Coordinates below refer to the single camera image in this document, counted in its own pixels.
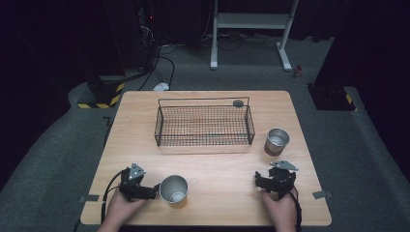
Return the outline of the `person's right hand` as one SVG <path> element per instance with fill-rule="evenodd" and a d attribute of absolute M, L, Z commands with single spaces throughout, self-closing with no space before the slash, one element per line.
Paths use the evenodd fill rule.
<path fill-rule="evenodd" d="M 262 201 L 269 218 L 276 228 L 295 228 L 297 223 L 297 210 L 293 196 L 296 190 L 292 189 L 286 193 L 280 200 L 273 200 L 268 192 L 260 191 Z"/>

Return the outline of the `dark computer tower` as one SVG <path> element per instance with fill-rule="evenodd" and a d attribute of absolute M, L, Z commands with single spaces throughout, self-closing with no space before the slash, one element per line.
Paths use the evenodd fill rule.
<path fill-rule="evenodd" d="M 158 22 L 157 0 L 132 0 L 136 12 L 138 31 L 140 34 L 141 54 L 143 63 L 141 69 L 149 71 L 154 67 L 154 59 L 159 53 L 161 39 Z"/>

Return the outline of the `person's left hand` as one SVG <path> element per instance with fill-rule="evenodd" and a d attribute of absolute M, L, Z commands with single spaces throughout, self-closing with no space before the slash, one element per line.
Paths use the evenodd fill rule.
<path fill-rule="evenodd" d="M 108 204 L 102 224 L 116 224 L 122 227 L 145 203 L 145 199 L 131 202 L 119 190 L 116 190 Z"/>

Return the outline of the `black wire basket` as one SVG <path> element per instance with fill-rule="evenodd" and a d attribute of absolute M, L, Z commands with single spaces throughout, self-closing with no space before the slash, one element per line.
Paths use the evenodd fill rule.
<path fill-rule="evenodd" d="M 158 99 L 158 146 L 251 145 L 254 137 L 249 97 Z"/>

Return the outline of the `brown metal cup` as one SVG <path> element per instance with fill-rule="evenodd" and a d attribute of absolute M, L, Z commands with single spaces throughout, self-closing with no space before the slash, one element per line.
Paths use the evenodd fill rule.
<path fill-rule="evenodd" d="M 288 132 L 281 128 L 271 129 L 266 137 L 264 150 L 269 156 L 279 156 L 290 141 Z"/>

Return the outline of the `yellow black striped base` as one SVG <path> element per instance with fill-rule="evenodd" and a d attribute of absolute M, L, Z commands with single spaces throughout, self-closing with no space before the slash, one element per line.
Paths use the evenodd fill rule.
<path fill-rule="evenodd" d="M 317 110 L 356 111 L 351 96 L 343 87 L 317 86 L 309 84 L 307 89 Z"/>
<path fill-rule="evenodd" d="M 124 82 L 105 82 L 100 77 L 93 77 L 87 81 L 87 89 L 83 97 L 77 101 L 77 106 L 82 109 L 114 107 L 124 86 Z"/>

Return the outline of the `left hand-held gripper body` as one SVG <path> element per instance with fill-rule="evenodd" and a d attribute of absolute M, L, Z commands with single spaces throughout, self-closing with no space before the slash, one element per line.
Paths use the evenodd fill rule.
<path fill-rule="evenodd" d="M 146 171 L 135 162 L 122 171 L 119 190 L 127 200 L 149 199 L 150 193 L 155 191 L 141 185 L 145 174 Z"/>

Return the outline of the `white metal stand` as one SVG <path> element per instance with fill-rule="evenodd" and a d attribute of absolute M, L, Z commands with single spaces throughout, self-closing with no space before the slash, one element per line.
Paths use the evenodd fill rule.
<path fill-rule="evenodd" d="M 285 51 L 288 36 L 295 18 L 300 0 L 293 0 L 290 11 L 287 14 L 241 14 L 220 13 L 219 0 L 214 0 L 213 10 L 213 33 L 210 56 L 210 68 L 218 68 L 218 30 L 219 29 L 267 29 L 282 30 L 281 40 L 276 43 L 278 55 L 286 72 L 292 71 L 291 63 Z"/>

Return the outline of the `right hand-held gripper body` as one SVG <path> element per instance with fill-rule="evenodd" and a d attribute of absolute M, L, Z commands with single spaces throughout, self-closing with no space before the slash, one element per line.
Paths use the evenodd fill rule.
<path fill-rule="evenodd" d="M 296 172 L 299 170 L 288 160 L 271 162 L 272 168 L 268 170 L 268 192 L 275 192 L 281 199 L 288 191 L 294 188 Z"/>

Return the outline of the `orange metal cup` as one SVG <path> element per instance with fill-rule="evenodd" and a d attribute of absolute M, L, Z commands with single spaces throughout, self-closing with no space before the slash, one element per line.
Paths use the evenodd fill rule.
<path fill-rule="evenodd" d="M 187 204 L 188 193 L 188 182 L 182 176 L 171 175 L 160 183 L 161 199 L 172 208 L 184 208 Z"/>

